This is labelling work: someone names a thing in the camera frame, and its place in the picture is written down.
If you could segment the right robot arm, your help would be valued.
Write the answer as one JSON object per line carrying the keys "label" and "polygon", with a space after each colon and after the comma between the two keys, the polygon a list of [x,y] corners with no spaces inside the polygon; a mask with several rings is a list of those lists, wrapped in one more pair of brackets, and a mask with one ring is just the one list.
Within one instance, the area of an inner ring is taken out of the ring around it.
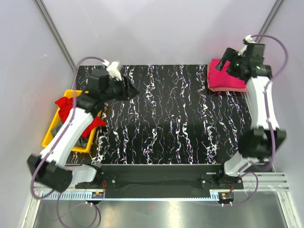
{"label": "right robot arm", "polygon": [[273,158],[286,139],[276,120],[272,91],[272,70],[264,64],[264,44],[247,43],[243,51],[228,47],[215,69],[228,63],[228,75],[245,81],[251,126],[238,140],[238,151],[221,165],[211,180],[219,188],[229,189],[242,182],[241,173],[265,158]]}

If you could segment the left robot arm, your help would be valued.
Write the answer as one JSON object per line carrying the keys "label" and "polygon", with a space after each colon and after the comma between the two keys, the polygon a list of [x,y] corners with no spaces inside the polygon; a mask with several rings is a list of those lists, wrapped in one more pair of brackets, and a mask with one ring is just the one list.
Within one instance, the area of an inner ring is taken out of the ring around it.
{"label": "left robot arm", "polygon": [[139,91],[127,76],[114,69],[95,70],[88,78],[85,91],[73,99],[74,104],[67,120],[51,143],[40,154],[27,159],[32,174],[31,182],[38,182],[57,192],[64,192],[70,185],[86,182],[98,188],[103,181],[98,168],[92,165],[66,166],[72,148],[84,130],[112,100],[129,101]]}

